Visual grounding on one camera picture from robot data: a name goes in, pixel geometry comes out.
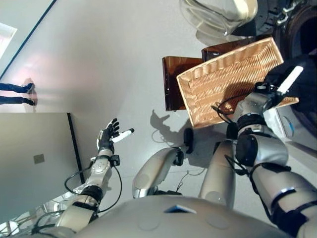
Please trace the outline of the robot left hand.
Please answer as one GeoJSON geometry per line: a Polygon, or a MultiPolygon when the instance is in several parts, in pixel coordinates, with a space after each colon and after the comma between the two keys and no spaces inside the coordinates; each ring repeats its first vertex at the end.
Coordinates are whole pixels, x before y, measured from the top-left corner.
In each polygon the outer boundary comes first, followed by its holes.
{"type": "Polygon", "coordinates": [[[130,128],[119,132],[119,129],[119,121],[117,118],[114,118],[104,129],[100,130],[96,141],[98,152],[107,149],[114,153],[114,144],[133,134],[135,131],[133,128],[130,128]]]}

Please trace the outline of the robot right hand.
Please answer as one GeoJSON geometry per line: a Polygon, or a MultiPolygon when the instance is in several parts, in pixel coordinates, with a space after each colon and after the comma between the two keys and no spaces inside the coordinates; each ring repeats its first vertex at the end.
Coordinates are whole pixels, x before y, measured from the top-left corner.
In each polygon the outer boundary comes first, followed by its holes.
{"type": "Polygon", "coordinates": [[[293,105],[299,102],[298,97],[290,97],[288,94],[289,89],[302,74],[303,70],[302,66],[297,65],[283,74],[268,73],[265,76],[264,83],[268,88],[266,110],[293,105]]]}

